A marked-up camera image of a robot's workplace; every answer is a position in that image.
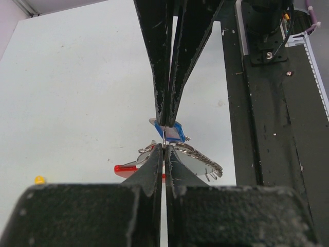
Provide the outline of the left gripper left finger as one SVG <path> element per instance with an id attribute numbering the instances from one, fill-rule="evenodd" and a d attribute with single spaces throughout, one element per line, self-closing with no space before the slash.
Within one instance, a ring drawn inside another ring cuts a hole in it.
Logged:
<path id="1" fill-rule="evenodd" d="M 119 184 L 48 184 L 19 198 L 1 246 L 160 246 L 163 149 Z"/>

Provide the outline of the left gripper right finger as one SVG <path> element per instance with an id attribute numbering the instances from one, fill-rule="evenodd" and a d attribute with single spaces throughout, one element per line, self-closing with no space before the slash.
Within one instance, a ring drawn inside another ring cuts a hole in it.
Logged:
<path id="1" fill-rule="evenodd" d="M 169 246 L 320 246 L 288 187 L 210 186 L 166 147 Z"/>

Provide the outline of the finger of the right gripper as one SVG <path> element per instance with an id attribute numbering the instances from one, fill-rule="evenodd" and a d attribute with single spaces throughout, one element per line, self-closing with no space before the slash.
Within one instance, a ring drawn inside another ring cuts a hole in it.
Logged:
<path id="1" fill-rule="evenodd" d="M 156 120 L 166 125 L 174 1 L 134 1 L 153 76 Z"/>
<path id="2" fill-rule="evenodd" d="M 180 1 L 167 96 L 167 126 L 176 121 L 184 87 L 212 31 L 223 1 Z"/>

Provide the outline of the red handled keyring holder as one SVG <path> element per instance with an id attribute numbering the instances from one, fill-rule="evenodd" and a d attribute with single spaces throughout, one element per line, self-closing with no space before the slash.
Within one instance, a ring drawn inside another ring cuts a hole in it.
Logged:
<path id="1" fill-rule="evenodd" d="M 207 181 L 211 178 L 217 180 L 222 177 L 223 168 L 218 163 L 209 159 L 207 156 L 193 148 L 192 146 L 182 142 L 171 142 L 179 160 L 195 175 L 204 175 Z M 156 142 L 153 140 L 148 146 L 138 150 L 139 156 L 135 161 L 116 165 L 114 167 L 114 173 L 123 178 L 129 178 L 134 172 L 136 172 L 151 156 L 153 149 L 156 146 Z"/>

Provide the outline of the key with blue white tag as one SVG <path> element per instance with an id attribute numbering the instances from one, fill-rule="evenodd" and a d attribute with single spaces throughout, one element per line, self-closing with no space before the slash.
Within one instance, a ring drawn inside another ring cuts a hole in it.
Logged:
<path id="1" fill-rule="evenodd" d="M 150 124 L 152 124 L 159 135 L 163 138 L 164 132 L 166 133 L 166 141 L 168 142 L 186 142 L 191 139 L 184 134 L 182 125 L 179 122 L 175 122 L 173 127 L 163 127 L 160 126 L 156 118 L 149 119 Z"/>

